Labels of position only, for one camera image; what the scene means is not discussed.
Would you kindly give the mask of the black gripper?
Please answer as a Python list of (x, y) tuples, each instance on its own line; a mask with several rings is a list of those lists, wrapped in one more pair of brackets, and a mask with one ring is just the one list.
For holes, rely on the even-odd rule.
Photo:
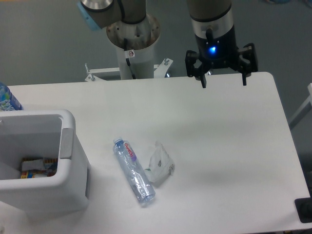
[(195, 35), (199, 52), (186, 51), (185, 65), (188, 77), (195, 77), (201, 82), (202, 88), (206, 88), (206, 73), (210, 69), (231, 68), (242, 74), (243, 86), (247, 85), (247, 77), (258, 71), (258, 59), (255, 45), (248, 43), (238, 50), (234, 26), (231, 29), (214, 38), (211, 29), (205, 31), (203, 38)]

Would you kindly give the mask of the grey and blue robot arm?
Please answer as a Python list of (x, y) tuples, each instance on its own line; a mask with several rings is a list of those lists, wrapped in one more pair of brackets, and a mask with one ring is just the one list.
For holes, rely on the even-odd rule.
[[(185, 56), (187, 76), (206, 87), (211, 69), (231, 68), (246, 79), (258, 70), (255, 45), (236, 44), (232, 3), (229, 0), (189, 0), (188, 11), (198, 51)], [(160, 36), (156, 18), (144, 0), (80, 0), (78, 9), (92, 30), (106, 29), (119, 54), (122, 79), (154, 77), (153, 51)]]

